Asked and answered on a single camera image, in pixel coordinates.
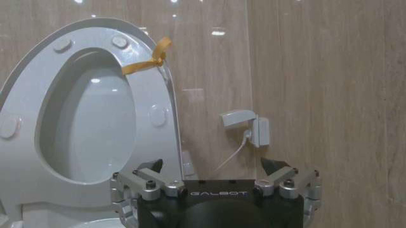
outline power cord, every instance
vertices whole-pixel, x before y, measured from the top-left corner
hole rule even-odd
[[[237,149],[237,151],[230,155],[230,157],[226,159],[226,161],[223,161],[223,163],[217,167],[214,174],[217,174],[217,172],[219,171],[219,169],[227,164],[227,162],[238,155],[238,153],[242,151],[243,146],[247,143],[247,139],[251,138],[251,130],[246,130],[243,132],[243,139],[242,139],[242,144],[241,147]]]

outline toilet bowl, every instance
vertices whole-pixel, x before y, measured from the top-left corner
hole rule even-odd
[[[0,94],[0,200],[24,228],[122,227],[111,174],[163,159],[162,173],[182,179],[169,66],[122,75],[154,48],[133,24],[89,19],[14,69]]]

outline white toilet lid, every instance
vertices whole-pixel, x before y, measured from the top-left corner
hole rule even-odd
[[[154,159],[182,179],[167,65],[119,71],[154,48],[134,25],[98,18],[62,28],[20,61],[0,94],[0,199],[12,220],[28,203],[110,205],[111,173]]]

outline wall-mounted device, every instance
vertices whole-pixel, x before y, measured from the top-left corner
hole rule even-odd
[[[259,117],[251,110],[233,110],[222,115],[226,128],[231,128],[241,123],[250,122],[251,137],[250,142],[255,147],[270,144],[270,131],[267,118]]]

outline yellow ribbon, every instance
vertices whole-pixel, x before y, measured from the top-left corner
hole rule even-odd
[[[133,74],[134,72],[150,67],[161,67],[165,64],[166,50],[171,44],[171,39],[169,37],[163,37],[157,44],[155,50],[153,52],[153,58],[146,62],[139,62],[125,66],[122,68],[123,75]]]

